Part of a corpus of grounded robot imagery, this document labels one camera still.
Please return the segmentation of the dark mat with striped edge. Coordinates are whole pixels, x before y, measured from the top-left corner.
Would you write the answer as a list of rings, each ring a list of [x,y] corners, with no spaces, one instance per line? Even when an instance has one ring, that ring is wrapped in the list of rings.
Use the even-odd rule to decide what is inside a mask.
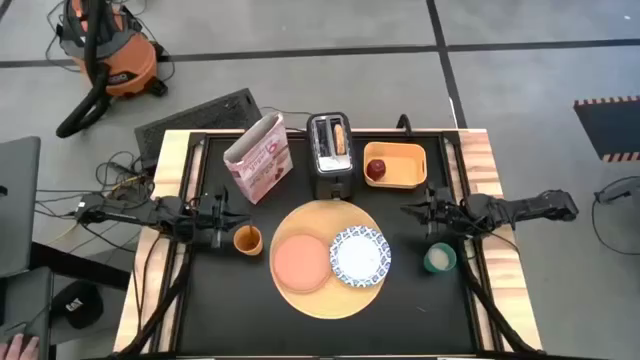
[[[640,161],[640,96],[576,100],[573,109],[603,162]]]

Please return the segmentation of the orange shop vacuum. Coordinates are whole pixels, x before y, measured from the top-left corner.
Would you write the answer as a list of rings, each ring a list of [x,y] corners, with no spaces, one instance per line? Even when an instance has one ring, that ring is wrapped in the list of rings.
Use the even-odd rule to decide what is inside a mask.
[[[106,93],[127,98],[141,93],[165,95],[167,86],[158,76],[158,60],[164,47],[149,39],[137,15],[123,4],[115,5],[111,0],[63,0],[56,35],[64,53],[81,72],[88,72],[90,59],[85,56],[85,45],[94,5],[101,8],[93,59],[109,67]]]

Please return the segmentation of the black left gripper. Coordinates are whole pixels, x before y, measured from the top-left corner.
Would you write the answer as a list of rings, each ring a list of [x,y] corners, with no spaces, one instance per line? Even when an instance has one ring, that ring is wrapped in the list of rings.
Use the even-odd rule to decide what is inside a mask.
[[[193,241],[200,247],[218,249],[221,247],[222,234],[227,224],[225,211],[228,208],[228,190],[217,187],[211,193],[197,197],[193,202],[195,211],[195,229]],[[250,223],[251,215],[228,212],[228,217],[235,218],[229,223],[229,230]]]

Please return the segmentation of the gray laptop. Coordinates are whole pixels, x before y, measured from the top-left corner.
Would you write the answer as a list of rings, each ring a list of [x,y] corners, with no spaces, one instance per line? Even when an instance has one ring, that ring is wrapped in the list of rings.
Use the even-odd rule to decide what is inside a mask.
[[[41,140],[0,143],[0,278],[29,267]]]

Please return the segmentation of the round woven straw placemat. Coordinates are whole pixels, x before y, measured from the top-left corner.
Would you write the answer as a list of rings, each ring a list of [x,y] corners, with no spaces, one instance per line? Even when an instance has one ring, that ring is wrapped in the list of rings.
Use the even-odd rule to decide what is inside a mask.
[[[269,249],[269,267],[274,284],[282,297],[299,312],[318,319],[343,319],[367,307],[380,292],[385,279],[369,288],[354,288],[342,283],[333,273],[317,290],[296,293],[286,290],[275,279],[272,253],[284,239],[294,235],[311,235],[322,240],[328,250],[335,236],[346,228],[364,225],[379,230],[364,210],[340,200],[315,200],[294,209],[277,227]]]

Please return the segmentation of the green cup with milk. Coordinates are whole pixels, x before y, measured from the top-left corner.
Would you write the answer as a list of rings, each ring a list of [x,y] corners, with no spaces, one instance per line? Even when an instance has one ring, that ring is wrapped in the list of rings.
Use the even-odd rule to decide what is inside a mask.
[[[446,272],[457,264],[457,254],[448,244],[438,242],[429,247],[423,259],[424,268],[431,273]]]

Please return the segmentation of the pink strawberry yogurt cereal box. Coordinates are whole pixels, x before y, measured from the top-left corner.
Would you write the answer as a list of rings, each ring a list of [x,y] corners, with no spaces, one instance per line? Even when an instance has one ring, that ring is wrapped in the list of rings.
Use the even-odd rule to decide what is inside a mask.
[[[223,161],[241,193],[257,204],[293,168],[283,115],[263,116],[223,153]]]

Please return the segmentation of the yellow plastic basket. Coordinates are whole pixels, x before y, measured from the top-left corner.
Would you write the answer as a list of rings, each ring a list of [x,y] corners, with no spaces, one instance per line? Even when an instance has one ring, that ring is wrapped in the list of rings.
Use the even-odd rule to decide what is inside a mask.
[[[371,187],[414,189],[427,178],[426,150],[420,145],[393,142],[369,142],[363,152],[364,178]],[[372,178],[371,163],[385,165]]]

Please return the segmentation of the orange plastic cup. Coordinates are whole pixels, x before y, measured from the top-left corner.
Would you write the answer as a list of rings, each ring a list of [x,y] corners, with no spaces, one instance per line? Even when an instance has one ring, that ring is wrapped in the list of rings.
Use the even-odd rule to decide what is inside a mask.
[[[253,225],[240,227],[233,236],[234,247],[248,256],[257,256],[263,250],[261,232]]]

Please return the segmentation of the black cap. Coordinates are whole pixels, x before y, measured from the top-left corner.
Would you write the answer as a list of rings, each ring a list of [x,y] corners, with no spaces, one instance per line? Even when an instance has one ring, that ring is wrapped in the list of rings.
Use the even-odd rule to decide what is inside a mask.
[[[84,329],[96,323],[104,312],[99,288],[89,282],[75,281],[65,287],[51,302],[52,322],[65,319],[74,329]]]

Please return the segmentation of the person's hand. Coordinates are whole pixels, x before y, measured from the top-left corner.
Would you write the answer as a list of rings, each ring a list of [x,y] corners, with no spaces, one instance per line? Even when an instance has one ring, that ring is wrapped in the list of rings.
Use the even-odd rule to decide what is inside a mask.
[[[39,338],[15,335],[8,343],[0,343],[0,360],[38,360]]]

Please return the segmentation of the blue patterned paper bowl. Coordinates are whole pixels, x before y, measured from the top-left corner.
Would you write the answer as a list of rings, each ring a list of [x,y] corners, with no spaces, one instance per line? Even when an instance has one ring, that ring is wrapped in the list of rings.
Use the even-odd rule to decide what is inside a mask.
[[[345,285],[369,288],[386,278],[392,253],[379,230],[358,225],[335,236],[329,248],[329,262],[333,273]]]

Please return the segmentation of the black perforated computer case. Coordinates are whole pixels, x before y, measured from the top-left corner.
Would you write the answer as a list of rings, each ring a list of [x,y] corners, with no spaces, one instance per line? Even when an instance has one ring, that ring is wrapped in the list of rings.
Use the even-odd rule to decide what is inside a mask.
[[[244,88],[137,127],[141,165],[154,172],[167,130],[248,129],[261,117],[251,91]]]

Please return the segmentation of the pink plastic plate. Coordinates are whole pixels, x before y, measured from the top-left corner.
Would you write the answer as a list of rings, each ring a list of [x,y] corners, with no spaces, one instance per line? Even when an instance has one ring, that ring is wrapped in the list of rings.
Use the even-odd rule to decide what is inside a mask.
[[[317,290],[331,272],[328,246],[306,234],[282,240],[272,253],[271,265],[276,281],[296,293]]]

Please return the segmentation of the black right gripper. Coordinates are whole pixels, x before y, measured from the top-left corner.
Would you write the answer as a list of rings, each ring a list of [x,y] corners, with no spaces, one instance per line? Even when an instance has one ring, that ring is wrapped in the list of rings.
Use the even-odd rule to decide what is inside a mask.
[[[404,204],[400,209],[419,223],[427,223],[431,238],[466,236],[468,228],[463,212],[448,187],[427,188],[427,201]]]

